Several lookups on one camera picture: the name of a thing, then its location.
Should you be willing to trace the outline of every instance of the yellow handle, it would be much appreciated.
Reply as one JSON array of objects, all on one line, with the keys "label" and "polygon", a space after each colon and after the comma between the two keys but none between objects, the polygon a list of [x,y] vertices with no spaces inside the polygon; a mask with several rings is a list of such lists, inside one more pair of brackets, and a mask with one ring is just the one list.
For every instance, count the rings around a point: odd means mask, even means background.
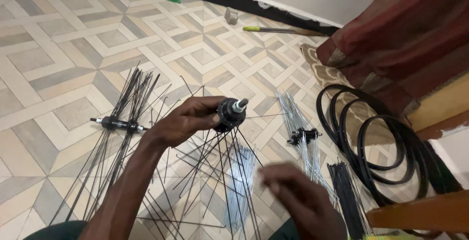
[{"label": "yellow handle", "polygon": [[261,27],[258,26],[244,26],[244,31],[260,31]]}]

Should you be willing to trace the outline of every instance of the black baseboard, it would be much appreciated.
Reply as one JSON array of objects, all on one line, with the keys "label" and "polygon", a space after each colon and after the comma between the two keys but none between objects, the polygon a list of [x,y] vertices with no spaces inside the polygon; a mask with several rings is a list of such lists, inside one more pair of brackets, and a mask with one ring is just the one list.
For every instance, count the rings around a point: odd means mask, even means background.
[{"label": "black baseboard", "polygon": [[287,11],[276,7],[262,9],[255,0],[203,0],[226,7],[231,7],[240,11],[244,11],[253,15],[259,15],[274,21],[282,22],[291,26],[318,31],[320,33],[331,36],[339,28],[335,26],[320,26],[320,22],[313,20],[303,20],[299,17],[291,15]]}]

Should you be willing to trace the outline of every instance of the red fabric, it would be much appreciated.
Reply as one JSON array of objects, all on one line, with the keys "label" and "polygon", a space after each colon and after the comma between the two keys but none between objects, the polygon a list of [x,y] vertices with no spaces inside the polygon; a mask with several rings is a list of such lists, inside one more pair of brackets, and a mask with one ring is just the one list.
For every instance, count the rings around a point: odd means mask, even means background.
[{"label": "red fabric", "polygon": [[[469,0],[374,0],[316,52],[356,88],[371,73],[391,80],[372,94],[401,114],[467,71],[468,45]],[[336,49],[345,56],[341,62],[332,55]]]}]

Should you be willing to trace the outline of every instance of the hand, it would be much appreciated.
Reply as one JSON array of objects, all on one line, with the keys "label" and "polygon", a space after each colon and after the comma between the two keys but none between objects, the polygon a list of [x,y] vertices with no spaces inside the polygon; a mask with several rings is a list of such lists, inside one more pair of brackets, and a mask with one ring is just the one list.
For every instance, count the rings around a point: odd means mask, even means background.
[{"label": "hand", "polygon": [[301,239],[347,239],[345,223],[322,186],[310,181],[292,164],[269,165],[259,173],[290,213]]},{"label": "hand", "polygon": [[209,130],[219,124],[217,108],[224,99],[224,96],[190,97],[159,120],[142,139],[164,147],[177,147],[198,130]]}]

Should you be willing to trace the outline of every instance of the person's left hand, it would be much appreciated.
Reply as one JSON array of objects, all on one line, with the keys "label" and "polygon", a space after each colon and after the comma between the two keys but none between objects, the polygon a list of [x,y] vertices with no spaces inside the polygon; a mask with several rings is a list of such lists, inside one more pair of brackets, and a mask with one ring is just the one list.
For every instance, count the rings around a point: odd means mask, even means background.
[{"label": "person's left hand", "polygon": [[209,130],[220,123],[218,105],[225,96],[190,97],[169,115],[159,120],[142,139],[164,147],[177,147],[199,130]]}]

